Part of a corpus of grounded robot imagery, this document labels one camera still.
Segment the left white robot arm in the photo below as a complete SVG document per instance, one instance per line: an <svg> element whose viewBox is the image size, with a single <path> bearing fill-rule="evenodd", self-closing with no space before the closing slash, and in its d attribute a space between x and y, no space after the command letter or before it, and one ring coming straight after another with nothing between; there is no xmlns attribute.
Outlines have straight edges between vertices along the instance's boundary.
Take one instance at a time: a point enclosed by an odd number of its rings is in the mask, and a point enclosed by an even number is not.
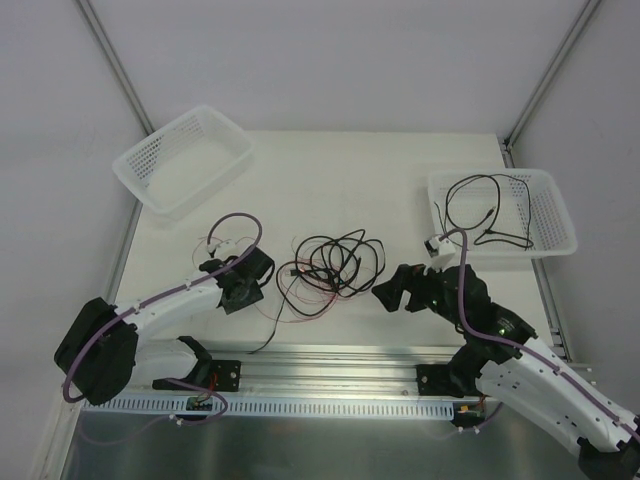
<svg viewBox="0 0 640 480"><path fill-rule="evenodd" d="M218 387L226 366L193 336L155 336L200 313L230 315L262 300L275 262L260 248L227 260L212 257L182 284L147 300L116 306L101 297L80 310L54 354L63 397L104 404L130 385L155 390Z"/></svg>

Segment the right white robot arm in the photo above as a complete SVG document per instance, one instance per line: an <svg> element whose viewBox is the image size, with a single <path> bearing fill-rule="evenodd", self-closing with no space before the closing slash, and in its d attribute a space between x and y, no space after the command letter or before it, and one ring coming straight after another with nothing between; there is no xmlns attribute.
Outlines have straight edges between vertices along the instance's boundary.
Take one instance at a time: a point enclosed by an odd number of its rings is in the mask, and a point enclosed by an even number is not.
<svg viewBox="0 0 640 480"><path fill-rule="evenodd" d="M470 266L400 265L372 290L389 312L429 309L464 345L446 364L419 364L422 396L493 397L545 430L590 479L639 475L639 417L598 392L516 313L494 302Z"/></svg>

